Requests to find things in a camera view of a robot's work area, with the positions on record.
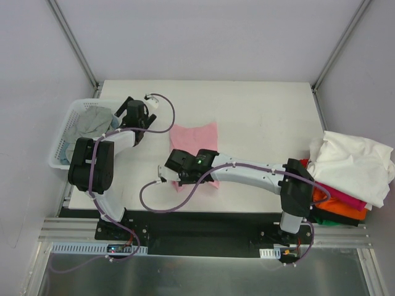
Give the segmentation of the pink t shirt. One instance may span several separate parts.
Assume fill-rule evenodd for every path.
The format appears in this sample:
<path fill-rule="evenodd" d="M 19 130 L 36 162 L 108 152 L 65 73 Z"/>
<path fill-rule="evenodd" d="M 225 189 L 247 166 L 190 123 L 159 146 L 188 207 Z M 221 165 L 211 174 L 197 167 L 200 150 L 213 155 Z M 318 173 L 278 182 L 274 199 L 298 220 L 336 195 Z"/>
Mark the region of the pink t shirt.
<path fill-rule="evenodd" d="M 183 150 L 197 155 L 199 150 L 218 150 L 218 127 L 216 122 L 204 126 L 186 128 L 174 125 L 169 132 L 170 152 L 174 149 Z"/>

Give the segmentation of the white plastic laundry basket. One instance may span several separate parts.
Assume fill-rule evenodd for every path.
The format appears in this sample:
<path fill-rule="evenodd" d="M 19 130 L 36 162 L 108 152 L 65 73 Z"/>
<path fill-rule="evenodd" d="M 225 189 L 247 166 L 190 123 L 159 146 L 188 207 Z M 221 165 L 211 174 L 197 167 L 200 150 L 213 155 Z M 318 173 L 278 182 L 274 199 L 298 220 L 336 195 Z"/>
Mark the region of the white plastic laundry basket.
<path fill-rule="evenodd" d="M 98 138 L 120 125 L 116 111 L 121 100 L 79 99 L 71 103 L 49 156 L 49 166 L 68 170 L 75 144 L 80 137 Z"/>

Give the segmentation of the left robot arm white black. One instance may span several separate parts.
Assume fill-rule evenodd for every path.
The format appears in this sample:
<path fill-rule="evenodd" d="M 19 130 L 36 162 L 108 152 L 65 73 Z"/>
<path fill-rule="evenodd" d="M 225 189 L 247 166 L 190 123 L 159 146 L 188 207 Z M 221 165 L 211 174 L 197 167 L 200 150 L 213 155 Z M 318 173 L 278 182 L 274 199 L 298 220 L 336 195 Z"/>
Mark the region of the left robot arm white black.
<path fill-rule="evenodd" d="M 153 97 L 135 100 L 127 97 L 116 111 L 91 106 L 64 134 L 69 145 L 68 182 L 84 192 L 95 204 L 101 219 L 111 222 L 109 232 L 118 240 L 130 235 L 131 226 L 124 221 L 125 207 L 112 189 L 116 156 L 137 146 L 156 115 L 149 105 L 156 104 Z"/>

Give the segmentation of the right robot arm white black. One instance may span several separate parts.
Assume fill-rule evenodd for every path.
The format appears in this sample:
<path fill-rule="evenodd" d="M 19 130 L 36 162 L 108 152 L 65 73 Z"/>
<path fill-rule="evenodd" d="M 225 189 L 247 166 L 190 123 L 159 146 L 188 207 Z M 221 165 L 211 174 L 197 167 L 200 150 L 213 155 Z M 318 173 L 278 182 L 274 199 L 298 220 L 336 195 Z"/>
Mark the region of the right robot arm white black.
<path fill-rule="evenodd" d="M 174 149 L 164 165 L 158 166 L 161 181 L 179 186 L 231 182 L 265 189 L 280 197 L 281 220 L 277 235 L 286 244 L 299 237 L 304 218 L 312 203 L 315 181 L 300 161 L 290 158 L 285 164 L 246 162 L 239 158 L 201 149 L 197 155 Z"/>

